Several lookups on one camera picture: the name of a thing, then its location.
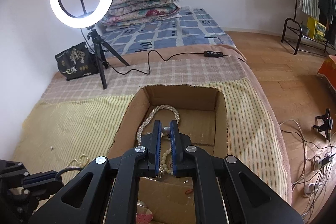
gray pearl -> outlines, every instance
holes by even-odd
[[[170,134],[170,127],[164,127],[162,129],[162,134],[163,135],[169,135]]]

wooden floor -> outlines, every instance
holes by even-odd
[[[307,141],[323,148],[329,145],[311,127],[316,123],[315,117],[325,113],[330,108],[331,116],[335,117],[336,103],[327,84],[316,77],[316,73],[324,61],[320,57],[305,52],[293,55],[293,50],[281,43],[280,37],[242,32],[228,32],[236,47],[244,54],[248,65],[258,78],[278,122],[295,119],[299,122]],[[281,129],[291,131],[297,129],[294,122],[281,126]],[[291,179],[295,182],[303,167],[303,147],[300,139],[294,134],[283,133],[291,168]],[[307,156],[324,156],[329,149],[318,150],[312,144],[307,144]],[[307,177],[311,177],[310,163],[307,163]],[[315,202],[314,213],[318,213],[336,184],[336,165],[333,164],[327,186]],[[292,206],[302,214],[309,199],[303,197],[303,184],[293,191]]]

pearl necklace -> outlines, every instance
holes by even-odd
[[[150,123],[150,121],[153,119],[154,115],[156,112],[158,112],[160,109],[168,109],[172,111],[175,114],[175,120],[177,123],[180,121],[180,114],[178,111],[170,106],[170,105],[160,105],[155,107],[152,112],[149,114],[148,118],[142,123],[142,125],[139,127],[138,132],[136,133],[136,139],[138,141],[138,145],[141,143],[141,134],[144,128]],[[171,148],[167,149],[166,152],[162,154],[161,161],[160,161],[160,167],[159,167],[159,175],[158,178],[161,178],[164,173],[174,175],[172,169],[168,169],[167,164],[166,164],[166,159],[168,154],[171,153]]]

blue checkered blanket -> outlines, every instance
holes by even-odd
[[[181,17],[119,28],[102,35],[119,54],[195,44],[225,44],[231,37],[204,9],[183,9]]]

mattress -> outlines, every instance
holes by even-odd
[[[107,154],[129,102],[140,88],[147,85],[209,86],[221,90],[226,98],[229,153],[237,156],[290,204],[289,161],[280,128],[241,53],[227,45],[169,47],[159,52],[166,59],[181,52],[204,50],[224,52],[228,57],[186,54],[164,62],[153,52],[150,75],[135,71],[120,75],[109,69],[105,72],[108,83],[105,90],[99,75],[66,81],[57,73],[26,119],[13,160],[23,159],[32,173],[59,170],[73,159],[79,160],[81,155],[93,160]],[[147,52],[124,58],[130,67],[118,67],[121,64],[116,58],[108,61],[123,73],[131,68],[147,71]],[[74,175],[67,173],[64,181]]]
[[[119,28],[102,35],[120,55],[152,49],[223,44],[235,47],[231,37],[204,9],[183,9],[181,17]]]

